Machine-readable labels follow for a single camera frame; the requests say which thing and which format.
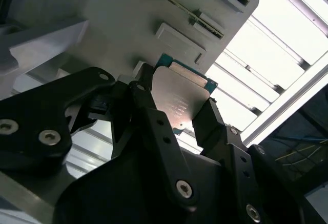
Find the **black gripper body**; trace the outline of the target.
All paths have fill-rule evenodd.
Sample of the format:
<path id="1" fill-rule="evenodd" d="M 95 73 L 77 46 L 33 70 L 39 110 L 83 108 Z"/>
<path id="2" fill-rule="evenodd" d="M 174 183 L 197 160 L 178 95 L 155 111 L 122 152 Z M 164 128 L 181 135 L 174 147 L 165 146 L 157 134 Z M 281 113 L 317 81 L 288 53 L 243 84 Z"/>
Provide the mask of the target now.
<path id="1" fill-rule="evenodd" d="M 173 137 L 144 140 L 76 180 L 59 198 L 54 223 L 229 223 L 238 220 L 230 171 L 238 148 L 206 158 Z"/>

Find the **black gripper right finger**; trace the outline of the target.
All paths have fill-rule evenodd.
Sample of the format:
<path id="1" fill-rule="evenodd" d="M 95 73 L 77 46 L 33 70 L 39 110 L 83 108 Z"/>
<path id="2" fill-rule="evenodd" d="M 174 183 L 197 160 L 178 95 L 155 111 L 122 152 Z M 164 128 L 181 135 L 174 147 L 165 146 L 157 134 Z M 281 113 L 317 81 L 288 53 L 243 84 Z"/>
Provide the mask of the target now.
<path id="1" fill-rule="evenodd" d="M 192 120 L 202 155 L 221 164 L 228 218 L 240 223 L 317 223 L 318 213 L 260 146 L 246 148 L 209 98 Z"/>

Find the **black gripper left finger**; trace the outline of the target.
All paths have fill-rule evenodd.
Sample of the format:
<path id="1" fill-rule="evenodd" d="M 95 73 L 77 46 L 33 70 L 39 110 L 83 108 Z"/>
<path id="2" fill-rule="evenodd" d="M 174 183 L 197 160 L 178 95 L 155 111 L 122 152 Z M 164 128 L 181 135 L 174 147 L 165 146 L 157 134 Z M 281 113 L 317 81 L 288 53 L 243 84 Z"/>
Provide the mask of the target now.
<path id="1" fill-rule="evenodd" d="M 116 82 L 91 67 L 1 101 L 1 169 L 34 176 L 58 172 L 72 135 L 98 119 L 114 129 L 113 159 L 145 139 L 175 138 L 149 88 Z"/>

